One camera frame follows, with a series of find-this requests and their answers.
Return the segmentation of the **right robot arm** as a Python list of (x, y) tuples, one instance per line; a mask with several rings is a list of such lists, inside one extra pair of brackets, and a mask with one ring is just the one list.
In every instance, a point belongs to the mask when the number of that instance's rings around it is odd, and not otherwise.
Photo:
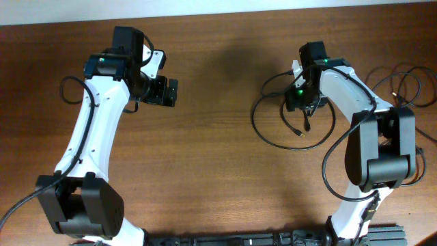
[(416, 173), (415, 116), (394, 107), (370, 90), (343, 58), (330, 58), (321, 41), (299, 49), (292, 64), (295, 77), (285, 93), (288, 111), (312, 115), (320, 105), (336, 105), (350, 123), (345, 169), (349, 185), (322, 230), (294, 230), (292, 245), (407, 245), (398, 225), (370, 227), (381, 203)]

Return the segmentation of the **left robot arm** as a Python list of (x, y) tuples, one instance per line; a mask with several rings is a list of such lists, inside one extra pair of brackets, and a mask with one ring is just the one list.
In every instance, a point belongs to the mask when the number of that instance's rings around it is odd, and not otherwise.
[(124, 215), (109, 184), (117, 125), (133, 102), (173, 107), (178, 81), (160, 76), (166, 56), (134, 27), (116, 26), (111, 47), (89, 57), (84, 93), (70, 142), (51, 175), (36, 182), (38, 201), (56, 234), (103, 245), (145, 245), (147, 232)]

